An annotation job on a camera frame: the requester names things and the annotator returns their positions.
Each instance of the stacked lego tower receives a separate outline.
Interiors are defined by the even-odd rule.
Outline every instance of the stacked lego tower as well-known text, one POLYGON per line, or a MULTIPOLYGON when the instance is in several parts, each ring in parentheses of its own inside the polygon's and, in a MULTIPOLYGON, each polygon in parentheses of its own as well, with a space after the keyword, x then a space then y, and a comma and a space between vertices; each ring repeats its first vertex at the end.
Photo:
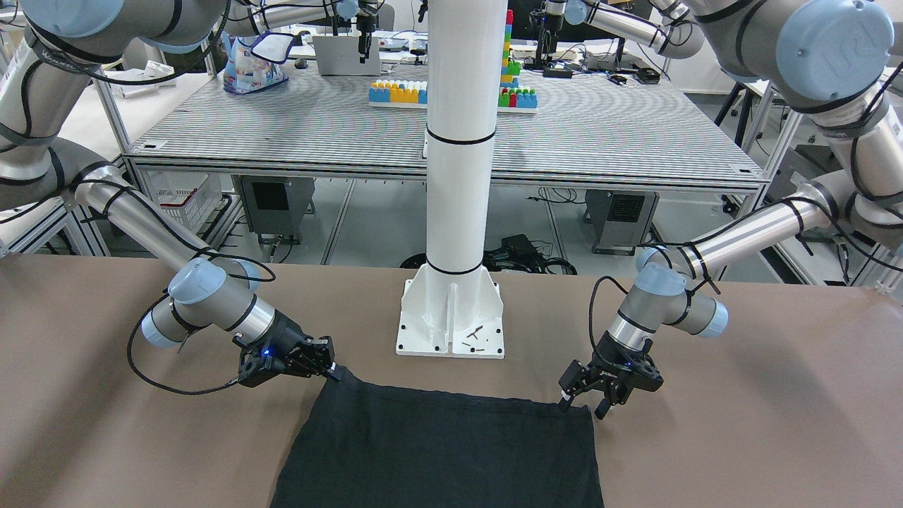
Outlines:
POLYGON ((498 90, 499 108, 531 108, 539 106, 536 90, 520 87, 519 61, 511 60, 511 28, 514 25, 514 11, 509 10, 505 26, 505 47, 502 52, 502 77, 498 90))
MULTIPOLYGON (((520 86, 519 61, 511 60, 511 27, 514 11, 507 12, 505 46, 502 52, 501 81, 498 88, 498 110, 503 113, 536 113, 539 100, 536 90, 520 86)), ((376 80, 370 84, 370 106, 388 108, 426 108, 426 81, 376 80)))

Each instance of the perforated table top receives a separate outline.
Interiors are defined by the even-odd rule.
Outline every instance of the perforated table top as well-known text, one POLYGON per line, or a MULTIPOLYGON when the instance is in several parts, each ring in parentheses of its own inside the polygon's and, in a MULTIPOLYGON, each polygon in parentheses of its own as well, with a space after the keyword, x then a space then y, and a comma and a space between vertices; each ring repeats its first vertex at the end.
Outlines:
MULTIPOLYGON (((130 157, 140 169, 423 180, 422 109, 374 108, 373 78, 322 77, 286 66, 290 79, 246 96, 212 80, 151 128, 130 157)), ((421 66, 390 77, 426 80, 421 66)), ((535 115, 499 113, 494 183, 753 193, 762 172, 666 80, 617 86, 525 71, 535 115)))

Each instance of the plastic bag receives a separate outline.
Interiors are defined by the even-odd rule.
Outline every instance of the plastic bag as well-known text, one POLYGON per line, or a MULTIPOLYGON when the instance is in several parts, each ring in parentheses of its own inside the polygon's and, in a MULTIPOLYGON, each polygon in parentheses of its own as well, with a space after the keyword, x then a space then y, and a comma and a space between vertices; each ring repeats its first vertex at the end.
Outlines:
POLYGON ((255 41, 256 38, 252 37, 241 39, 223 34, 223 45, 229 55, 223 70, 225 91, 244 95, 288 80, 279 65, 251 54, 255 41))

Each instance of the blue joint cap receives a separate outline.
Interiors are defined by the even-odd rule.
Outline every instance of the blue joint cap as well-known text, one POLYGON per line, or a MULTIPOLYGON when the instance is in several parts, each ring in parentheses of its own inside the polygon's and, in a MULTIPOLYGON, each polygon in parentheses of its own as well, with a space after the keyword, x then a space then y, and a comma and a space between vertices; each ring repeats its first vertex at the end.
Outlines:
MULTIPOLYGON (((241 265, 241 268, 245 269, 245 275, 251 278, 261 278, 260 277, 260 268, 257 267, 254 263, 248 261, 247 259, 236 259, 236 263, 241 265)), ((260 288, 259 280, 248 280, 247 287, 251 291, 257 291, 260 288)))
POLYGON ((358 0, 342 0, 335 6, 336 13, 346 21, 358 15, 358 0))
POLYGON ((141 320, 141 333, 144 335, 144 338, 147 339, 147 342, 157 347, 173 347, 179 345, 179 343, 169 340, 166 338, 166 335, 163 335, 163 333, 160 332, 157 325, 154 324, 154 320, 151 318, 151 313, 147 313, 144 319, 141 320))
POLYGON ((724 333, 724 330, 728 327, 728 321, 730 321, 730 316, 728 315, 728 307, 724 306, 723 303, 719 301, 715 301, 715 315, 712 316, 712 321, 709 322, 709 325, 705 327, 698 335, 700 337, 705 337, 706 339, 713 339, 718 335, 724 333))
POLYGON ((633 285, 659 296, 682 295, 686 290, 686 280, 683 276, 655 261, 643 267, 633 285))
POLYGON ((170 54, 185 54, 185 53, 193 52, 194 50, 198 49, 198 46, 200 46, 200 43, 203 41, 204 40, 201 39, 200 41, 197 41, 194 44, 188 44, 187 46, 172 46, 170 44, 163 44, 162 42, 157 42, 154 39, 147 39, 146 37, 141 38, 141 42, 144 42, 145 44, 147 44, 149 46, 153 46, 154 48, 158 48, 161 51, 167 52, 170 54))
POLYGON ((586 4, 583 0, 568 0, 564 8, 564 20, 568 24, 581 24, 586 19, 586 4))
POLYGON ((20 0, 28 19, 60 37, 88 37, 119 16, 125 0, 20 0))
POLYGON ((180 304, 196 304, 216 293, 226 277, 226 270, 206 259, 192 259, 172 278, 169 294, 180 304))
POLYGON ((777 69, 791 89, 815 100, 862 91, 884 71, 894 26, 867 0, 811 0, 777 38, 777 69))
POLYGON ((649 262, 649 259, 656 255, 658 249, 643 249, 642 252, 637 256, 637 272, 643 271, 643 267, 649 262))

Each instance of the white pillar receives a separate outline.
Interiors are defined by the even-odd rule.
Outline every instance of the white pillar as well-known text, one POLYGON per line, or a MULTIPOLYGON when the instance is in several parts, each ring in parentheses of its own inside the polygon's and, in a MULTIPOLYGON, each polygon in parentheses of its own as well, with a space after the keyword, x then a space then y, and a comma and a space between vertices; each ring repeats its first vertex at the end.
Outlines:
POLYGON ((424 265, 405 285, 396 352, 503 358, 502 302, 481 266, 505 0, 433 0, 424 265))

